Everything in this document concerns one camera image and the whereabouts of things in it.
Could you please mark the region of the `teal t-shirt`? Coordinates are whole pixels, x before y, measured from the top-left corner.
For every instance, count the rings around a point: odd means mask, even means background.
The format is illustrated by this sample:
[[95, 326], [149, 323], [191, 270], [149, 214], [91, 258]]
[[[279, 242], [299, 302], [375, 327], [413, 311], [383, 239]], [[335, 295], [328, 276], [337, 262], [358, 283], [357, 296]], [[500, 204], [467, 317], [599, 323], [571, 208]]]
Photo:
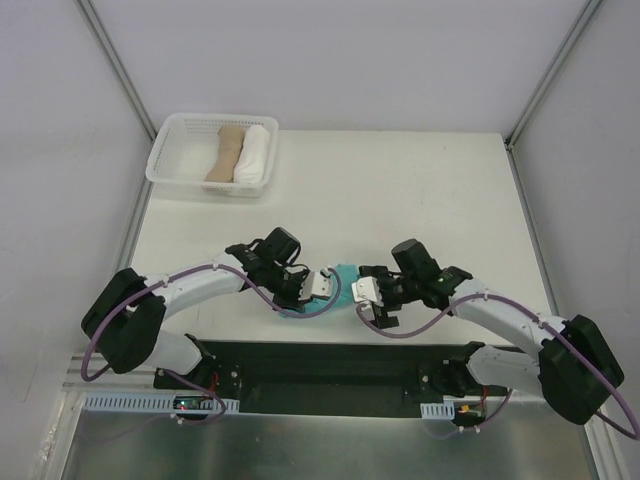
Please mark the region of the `teal t-shirt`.
[[353, 298], [351, 293], [351, 284], [358, 280], [359, 271], [358, 267], [354, 264], [338, 264], [333, 269], [339, 275], [339, 295], [332, 300], [310, 300], [304, 306], [302, 313], [296, 313], [294, 311], [286, 310], [284, 313], [280, 313], [283, 318], [314, 318], [320, 315], [324, 315], [331, 310], [346, 308], [353, 304]]

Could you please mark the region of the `white plastic basket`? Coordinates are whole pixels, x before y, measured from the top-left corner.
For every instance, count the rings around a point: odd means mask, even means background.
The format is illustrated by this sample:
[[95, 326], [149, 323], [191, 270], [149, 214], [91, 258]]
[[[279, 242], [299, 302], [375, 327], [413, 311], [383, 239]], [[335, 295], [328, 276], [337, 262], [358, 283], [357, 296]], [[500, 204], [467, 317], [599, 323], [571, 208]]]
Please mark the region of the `white plastic basket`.
[[[218, 156], [219, 130], [234, 125], [248, 130], [263, 127], [270, 135], [264, 171], [255, 184], [207, 182]], [[268, 116], [174, 113], [160, 127], [145, 176], [165, 198], [215, 202], [222, 197], [258, 198], [266, 189], [276, 163], [279, 124]]]

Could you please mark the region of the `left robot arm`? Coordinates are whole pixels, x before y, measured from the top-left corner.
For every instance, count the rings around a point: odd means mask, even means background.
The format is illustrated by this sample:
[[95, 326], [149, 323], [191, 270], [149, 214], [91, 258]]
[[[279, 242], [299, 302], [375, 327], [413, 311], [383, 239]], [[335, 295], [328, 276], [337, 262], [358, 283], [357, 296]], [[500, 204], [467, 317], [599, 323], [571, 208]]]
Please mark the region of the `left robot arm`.
[[86, 353], [99, 352], [108, 369], [128, 373], [141, 365], [176, 373], [188, 388], [204, 387], [211, 365], [195, 339], [163, 330], [165, 320], [214, 297], [265, 289], [281, 310], [301, 314], [326, 286], [297, 264], [300, 242], [281, 227], [266, 238], [227, 247], [213, 259], [176, 273], [117, 272], [81, 322]]

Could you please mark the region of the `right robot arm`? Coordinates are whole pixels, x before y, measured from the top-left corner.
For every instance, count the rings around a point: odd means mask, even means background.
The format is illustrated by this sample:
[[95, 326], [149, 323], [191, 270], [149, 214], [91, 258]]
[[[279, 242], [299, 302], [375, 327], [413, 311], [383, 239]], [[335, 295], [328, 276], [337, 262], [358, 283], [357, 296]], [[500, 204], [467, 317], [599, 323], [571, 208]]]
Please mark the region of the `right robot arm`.
[[565, 420], [583, 425], [599, 415], [623, 383], [621, 366], [591, 319], [535, 313], [463, 269], [440, 267], [416, 239], [396, 245], [391, 254], [397, 271], [361, 266], [351, 285], [356, 312], [370, 329], [399, 338], [397, 312], [420, 302], [438, 312], [431, 325], [455, 317], [512, 346], [468, 343], [426, 372], [438, 394], [461, 398], [483, 386], [517, 390], [544, 399]]

